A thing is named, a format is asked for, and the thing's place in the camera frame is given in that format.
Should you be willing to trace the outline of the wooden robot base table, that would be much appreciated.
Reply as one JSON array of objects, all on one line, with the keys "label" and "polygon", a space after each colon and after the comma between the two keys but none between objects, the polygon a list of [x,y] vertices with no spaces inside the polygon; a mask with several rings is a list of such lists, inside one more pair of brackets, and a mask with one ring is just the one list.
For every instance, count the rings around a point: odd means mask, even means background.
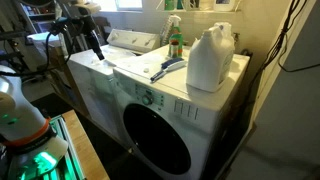
[{"label": "wooden robot base table", "polygon": [[74,110],[52,118],[50,124],[69,143],[50,180],[110,180]]}]

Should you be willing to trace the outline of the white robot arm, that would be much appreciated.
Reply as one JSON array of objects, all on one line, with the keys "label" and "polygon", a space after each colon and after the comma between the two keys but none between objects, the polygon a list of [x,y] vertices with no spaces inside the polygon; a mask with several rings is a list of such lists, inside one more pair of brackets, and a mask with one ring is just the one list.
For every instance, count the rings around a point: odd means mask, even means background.
[{"label": "white robot arm", "polygon": [[35,180],[56,168],[69,143],[24,97],[21,87],[20,75],[1,66],[0,133],[1,144],[13,154],[10,180]]}]

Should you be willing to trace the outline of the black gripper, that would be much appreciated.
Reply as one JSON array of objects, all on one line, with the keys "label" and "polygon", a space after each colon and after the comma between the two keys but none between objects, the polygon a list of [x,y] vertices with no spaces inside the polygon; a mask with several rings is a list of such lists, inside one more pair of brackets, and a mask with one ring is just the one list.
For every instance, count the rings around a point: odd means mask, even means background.
[{"label": "black gripper", "polygon": [[83,34],[87,38],[89,45],[91,46],[94,53],[100,60],[104,59],[104,55],[100,49],[100,43],[95,33],[96,24],[91,16],[86,16],[82,19],[84,26],[82,29]]}]

